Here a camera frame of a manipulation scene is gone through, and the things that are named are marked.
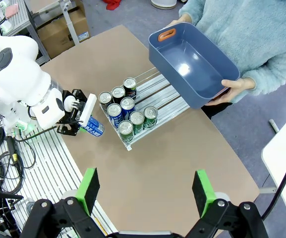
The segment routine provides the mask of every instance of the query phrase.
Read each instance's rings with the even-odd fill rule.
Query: orange handle
[[[161,33],[159,36],[158,36],[158,41],[161,42],[161,41],[164,41],[165,39],[168,39],[169,37],[172,37],[176,34],[176,29],[173,28],[173,29],[170,29],[168,31],[165,31],[163,33]]]

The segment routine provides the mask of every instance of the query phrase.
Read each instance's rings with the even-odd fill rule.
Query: light blue fuzzy sweater
[[[286,0],[189,0],[179,11],[213,41],[256,87],[247,93],[275,91],[286,83]]]

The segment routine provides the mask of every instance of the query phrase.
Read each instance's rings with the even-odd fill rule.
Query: can lid
[[[124,120],[118,125],[118,131],[123,135],[131,134],[133,131],[133,124],[129,120]]]
[[[102,92],[99,94],[100,103],[103,103],[103,104],[108,103],[111,101],[111,99],[112,99],[112,95],[109,92]]]
[[[125,110],[130,110],[135,106],[135,101],[134,99],[130,97],[123,98],[121,101],[121,107]]]
[[[129,116],[130,121],[134,125],[140,125],[141,123],[143,123],[144,122],[144,118],[145,118],[144,114],[142,114],[140,111],[134,111]]]
[[[158,110],[155,107],[147,107],[144,110],[144,116],[148,119],[154,119],[158,116]]]
[[[134,88],[136,86],[135,78],[127,78],[123,81],[123,85],[125,88]]]
[[[125,89],[123,87],[115,87],[112,90],[112,96],[115,98],[121,98],[125,95]]]
[[[112,103],[111,105],[108,106],[108,114],[111,117],[116,117],[118,116],[122,111],[122,108],[119,104],[117,103]]]

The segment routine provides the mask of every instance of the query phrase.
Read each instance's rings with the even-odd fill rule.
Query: hand
[[[221,83],[223,86],[230,88],[230,90],[221,97],[208,102],[206,106],[229,103],[235,96],[244,90],[255,88],[255,81],[251,78],[239,78],[237,81],[224,79]]]
[[[189,16],[189,14],[186,14],[186,13],[183,14],[181,16],[181,18],[179,18],[178,20],[172,21],[169,25],[167,25],[167,27],[176,25],[176,24],[181,23],[181,22],[190,22],[191,23],[192,20],[191,20],[191,17]]]

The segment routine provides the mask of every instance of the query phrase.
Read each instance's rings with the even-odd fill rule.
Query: white bucket
[[[151,0],[152,5],[162,9],[174,8],[177,4],[177,0]]]

